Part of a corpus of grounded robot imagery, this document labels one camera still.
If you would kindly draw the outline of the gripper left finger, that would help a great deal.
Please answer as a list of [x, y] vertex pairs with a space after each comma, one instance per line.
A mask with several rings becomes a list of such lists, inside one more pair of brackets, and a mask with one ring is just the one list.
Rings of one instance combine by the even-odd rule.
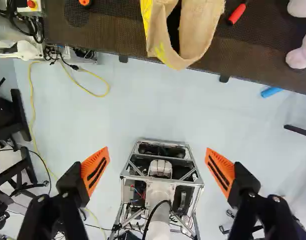
[[57, 181], [58, 194], [33, 198], [17, 235], [19, 240], [51, 240], [63, 232], [67, 240], [86, 240], [79, 209], [86, 207], [110, 162], [108, 147], [76, 161]]

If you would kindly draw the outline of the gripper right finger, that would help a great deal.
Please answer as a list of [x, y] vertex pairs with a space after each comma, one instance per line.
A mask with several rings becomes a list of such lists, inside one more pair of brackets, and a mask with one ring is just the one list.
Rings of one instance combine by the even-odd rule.
[[205, 164], [237, 211], [228, 239], [251, 240], [253, 232], [263, 230], [267, 240], [306, 240], [306, 230], [287, 201], [275, 194], [259, 195], [260, 181], [240, 162], [231, 162], [207, 148]]

